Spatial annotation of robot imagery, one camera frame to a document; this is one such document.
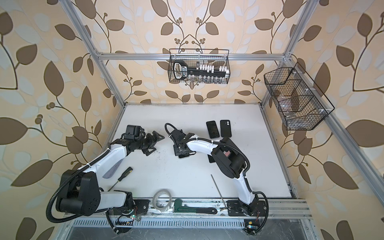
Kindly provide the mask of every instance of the roll of tape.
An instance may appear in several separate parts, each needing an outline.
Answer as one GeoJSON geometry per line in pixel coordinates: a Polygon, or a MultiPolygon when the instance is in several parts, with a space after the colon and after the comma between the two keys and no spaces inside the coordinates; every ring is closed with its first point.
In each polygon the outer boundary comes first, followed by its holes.
{"type": "Polygon", "coordinates": [[[171,196],[170,192],[167,189],[161,189],[158,192],[156,192],[156,194],[152,198],[152,205],[156,210],[158,210],[160,212],[168,211],[170,209],[170,207],[172,206],[172,196],[171,196]],[[160,197],[163,194],[166,194],[169,196],[168,204],[164,207],[158,207],[158,206],[156,206],[157,199],[158,199],[158,197],[160,197]]]}

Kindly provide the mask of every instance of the work surface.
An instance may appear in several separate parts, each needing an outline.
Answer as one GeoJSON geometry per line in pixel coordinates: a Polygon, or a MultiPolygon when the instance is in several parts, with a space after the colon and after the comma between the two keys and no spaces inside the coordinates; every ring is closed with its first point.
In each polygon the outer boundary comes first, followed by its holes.
{"type": "Polygon", "coordinates": [[[153,197],[160,189],[168,189],[172,197],[220,197],[211,174],[224,198],[238,197],[234,180],[225,176],[216,163],[209,163],[206,154],[176,157],[173,142],[164,130],[168,122],[184,133],[209,139],[206,122],[212,120],[219,131],[220,120],[231,121],[231,140],[250,161],[247,178],[254,191],[262,191],[267,197],[291,197],[263,116],[254,104],[127,105],[114,139],[125,133],[127,125],[139,125],[146,133],[157,131],[165,139],[155,145],[157,150],[149,156],[141,150],[130,153],[116,173],[99,182],[99,186],[109,189],[130,166],[133,171],[113,189],[132,192],[133,197],[153,197]]]}

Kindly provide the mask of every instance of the smartphone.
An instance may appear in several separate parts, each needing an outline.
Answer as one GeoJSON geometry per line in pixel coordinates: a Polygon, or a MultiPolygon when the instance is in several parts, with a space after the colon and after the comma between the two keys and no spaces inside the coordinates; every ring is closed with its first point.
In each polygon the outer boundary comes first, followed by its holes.
{"type": "Polygon", "coordinates": [[[211,139],[220,137],[215,121],[207,122],[207,128],[208,128],[209,137],[211,139]]]}
{"type": "Polygon", "coordinates": [[[220,132],[221,132],[222,137],[232,137],[231,121],[221,120],[220,121],[220,132]]]}

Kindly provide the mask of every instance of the wire basket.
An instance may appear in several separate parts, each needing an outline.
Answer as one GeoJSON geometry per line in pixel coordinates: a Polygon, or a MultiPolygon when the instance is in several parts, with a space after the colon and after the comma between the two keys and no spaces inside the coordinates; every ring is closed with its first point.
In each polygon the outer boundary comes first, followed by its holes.
{"type": "Polygon", "coordinates": [[[302,68],[282,67],[264,74],[264,81],[287,130],[313,130],[333,110],[334,106],[315,82],[309,87],[299,73],[302,68]],[[324,106],[315,96],[317,91],[330,106],[324,106]]]}
{"type": "Polygon", "coordinates": [[[231,75],[229,50],[171,48],[168,77],[170,83],[228,84],[231,75]]]}

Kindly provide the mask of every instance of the screwdriver handle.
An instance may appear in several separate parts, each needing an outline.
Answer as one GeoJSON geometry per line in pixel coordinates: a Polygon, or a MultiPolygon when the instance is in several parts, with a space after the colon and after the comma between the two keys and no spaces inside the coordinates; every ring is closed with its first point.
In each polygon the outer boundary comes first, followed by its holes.
{"type": "Polygon", "coordinates": [[[127,168],[127,170],[125,170],[122,175],[119,177],[118,181],[120,182],[121,180],[123,180],[126,176],[128,176],[128,174],[130,174],[132,172],[132,168],[129,167],[127,168]]]}

